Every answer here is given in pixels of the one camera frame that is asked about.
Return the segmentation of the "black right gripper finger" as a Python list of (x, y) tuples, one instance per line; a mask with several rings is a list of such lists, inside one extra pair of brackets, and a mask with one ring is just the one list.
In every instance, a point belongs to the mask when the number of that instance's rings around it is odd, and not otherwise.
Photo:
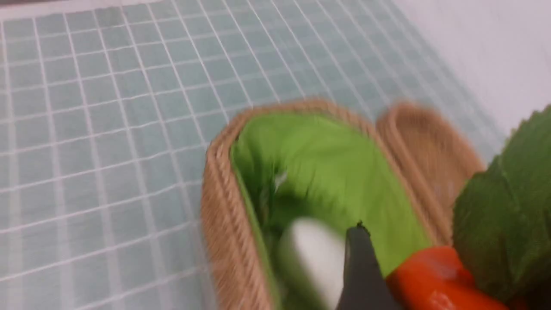
[(343, 290), (337, 310), (399, 310), (382, 275), (371, 235), (362, 222), (346, 231)]

